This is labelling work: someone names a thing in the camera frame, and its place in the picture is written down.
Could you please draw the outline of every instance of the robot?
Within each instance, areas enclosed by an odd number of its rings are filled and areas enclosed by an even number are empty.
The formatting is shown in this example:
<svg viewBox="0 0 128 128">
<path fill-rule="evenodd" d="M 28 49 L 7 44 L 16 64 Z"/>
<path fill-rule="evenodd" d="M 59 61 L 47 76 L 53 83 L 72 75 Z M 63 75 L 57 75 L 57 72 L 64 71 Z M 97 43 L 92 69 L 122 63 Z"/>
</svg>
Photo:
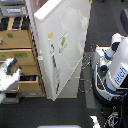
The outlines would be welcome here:
<svg viewBox="0 0 128 128">
<path fill-rule="evenodd" d="M 11 67 L 17 62 L 16 58 L 9 58 L 0 66 L 0 103 L 6 97 L 5 91 L 11 91 L 20 80 L 21 67 L 11 75 Z"/>
<path fill-rule="evenodd" d="M 96 47 L 93 91 L 105 103 L 117 104 L 128 90 L 128 37 L 114 34 L 110 47 Z"/>
</svg>

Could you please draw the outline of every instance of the wooden drawer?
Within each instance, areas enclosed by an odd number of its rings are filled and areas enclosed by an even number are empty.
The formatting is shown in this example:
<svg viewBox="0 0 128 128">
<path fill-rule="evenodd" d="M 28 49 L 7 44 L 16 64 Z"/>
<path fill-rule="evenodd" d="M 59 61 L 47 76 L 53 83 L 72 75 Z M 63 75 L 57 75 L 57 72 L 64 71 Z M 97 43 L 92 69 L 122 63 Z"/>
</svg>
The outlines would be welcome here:
<svg viewBox="0 0 128 128">
<path fill-rule="evenodd" d="M 35 65 L 31 49 L 0 50 L 0 61 L 5 61 L 7 58 L 16 58 L 18 60 L 16 65 Z"/>
<path fill-rule="evenodd" d="M 0 31 L 0 49 L 7 48 L 31 48 L 28 30 Z"/>
<path fill-rule="evenodd" d="M 35 81 L 19 81 L 12 91 L 16 92 L 38 92 L 40 91 L 39 78 Z"/>
<path fill-rule="evenodd" d="M 13 73 L 18 66 L 13 66 L 11 68 L 11 73 Z M 38 70 L 36 65 L 21 65 L 21 75 L 30 76 L 30 75 L 38 75 Z"/>
</svg>

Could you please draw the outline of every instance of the drawer handle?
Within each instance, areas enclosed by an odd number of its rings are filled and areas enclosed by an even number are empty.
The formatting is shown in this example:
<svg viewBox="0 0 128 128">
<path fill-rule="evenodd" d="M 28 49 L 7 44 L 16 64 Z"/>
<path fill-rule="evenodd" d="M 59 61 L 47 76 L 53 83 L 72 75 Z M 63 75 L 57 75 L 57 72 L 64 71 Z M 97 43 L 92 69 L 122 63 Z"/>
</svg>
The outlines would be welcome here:
<svg viewBox="0 0 128 128">
<path fill-rule="evenodd" d="M 19 91 L 20 90 L 20 85 L 18 85 L 18 88 L 17 88 L 17 90 L 11 90 L 12 92 L 17 92 L 17 91 Z"/>
</svg>

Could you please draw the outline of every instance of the label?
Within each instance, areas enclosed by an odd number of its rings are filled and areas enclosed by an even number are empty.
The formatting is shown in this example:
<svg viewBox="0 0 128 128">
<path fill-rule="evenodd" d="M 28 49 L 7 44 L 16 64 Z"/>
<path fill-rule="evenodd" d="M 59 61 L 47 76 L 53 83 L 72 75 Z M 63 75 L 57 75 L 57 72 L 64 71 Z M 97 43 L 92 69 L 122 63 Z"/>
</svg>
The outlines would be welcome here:
<svg viewBox="0 0 128 128">
<path fill-rule="evenodd" d="M 26 11 L 26 8 L 25 7 L 22 7 L 20 9 L 20 14 L 27 14 L 27 11 Z"/>
<path fill-rule="evenodd" d="M 48 34 L 48 39 L 51 40 L 52 37 L 53 37 L 53 32 L 50 32 L 50 33 Z"/>
<path fill-rule="evenodd" d="M 122 84 L 127 75 L 127 70 L 121 65 L 114 74 L 113 80 L 118 87 Z"/>
<path fill-rule="evenodd" d="M 67 32 L 59 39 L 59 53 L 61 53 L 67 46 L 68 34 Z"/>
<path fill-rule="evenodd" d="M 1 55 L 1 57 L 6 57 L 5 55 Z"/>
<path fill-rule="evenodd" d="M 8 13 L 20 13 L 20 9 L 7 9 Z"/>
<path fill-rule="evenodd" d="M 7 33 L 8 38 L 14 38 L 12 33 Z"/>
<path fill-rule="evenodd" d="M 28 57 L 27 53 L 13 53 L 14 58 L 25 58 Z"/>
</svg>

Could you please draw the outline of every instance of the black base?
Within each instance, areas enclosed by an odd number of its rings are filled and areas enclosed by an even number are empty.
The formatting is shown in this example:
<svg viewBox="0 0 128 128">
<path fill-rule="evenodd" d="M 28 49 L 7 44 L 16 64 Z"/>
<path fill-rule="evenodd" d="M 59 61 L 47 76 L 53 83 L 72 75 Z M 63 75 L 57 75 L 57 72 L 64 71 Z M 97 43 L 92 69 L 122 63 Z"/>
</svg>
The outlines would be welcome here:
<svg viewBox="0 0 128 128">
<path fill-rule="evenodd" d="M 102 97 L 99 92 L 97 91 L 96 89 L 96 86 L 95 86 L 95 79 L 94 79 L 94 70 L 91 71 L 91 75 L 92 75 L 92 87 L 93 87 L 93 93 L 94 93 L 94 96 L 95 98 L 99 101 L 99 103 L 101 103 L 102 105 L 104 106 L 108 106 L 108 107 L 111 107 L 111 106 L 117 106 L 119 104 L 119 100 L 111 100 L 111 101 L 108 101 L 106 100 L 104 97 Z"/>
</svg>

